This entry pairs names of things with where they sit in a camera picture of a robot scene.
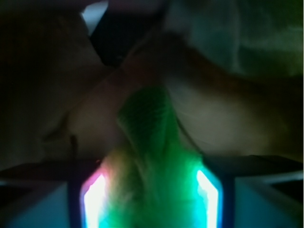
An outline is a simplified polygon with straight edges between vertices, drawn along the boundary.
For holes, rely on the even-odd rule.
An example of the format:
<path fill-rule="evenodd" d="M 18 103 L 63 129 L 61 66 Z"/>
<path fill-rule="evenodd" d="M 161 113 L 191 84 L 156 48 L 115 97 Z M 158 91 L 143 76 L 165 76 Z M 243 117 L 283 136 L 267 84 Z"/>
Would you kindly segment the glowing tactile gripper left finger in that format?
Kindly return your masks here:
<path fill-rule="evenodd" d="M 0 226 L 93 228 L 104 188 L 98 170 L 1 171 Z"/>

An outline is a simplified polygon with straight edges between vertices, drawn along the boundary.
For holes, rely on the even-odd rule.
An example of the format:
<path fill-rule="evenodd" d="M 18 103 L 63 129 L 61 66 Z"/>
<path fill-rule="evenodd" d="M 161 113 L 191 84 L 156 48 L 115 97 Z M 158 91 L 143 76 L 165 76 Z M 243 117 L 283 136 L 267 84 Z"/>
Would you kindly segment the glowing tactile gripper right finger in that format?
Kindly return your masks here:
<path fill-rule="evenodd" d="M 205 156 L 218 228 L 302 228 L 304 165 L 280 156 Z"/>

